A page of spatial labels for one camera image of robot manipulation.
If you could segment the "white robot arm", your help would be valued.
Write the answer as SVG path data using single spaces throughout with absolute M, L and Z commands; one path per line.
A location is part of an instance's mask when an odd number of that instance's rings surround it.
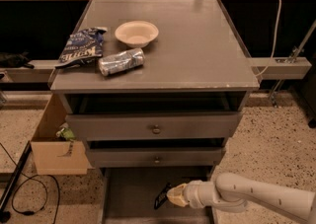
M 175 205 L 200 209 L 213 207 L 239 213 L 254 202 L 299 224 L 316 224 L 316 193 L 267 184 L 233 174 L 220 174 L 214 182 L 191 181 L 168 190 Z

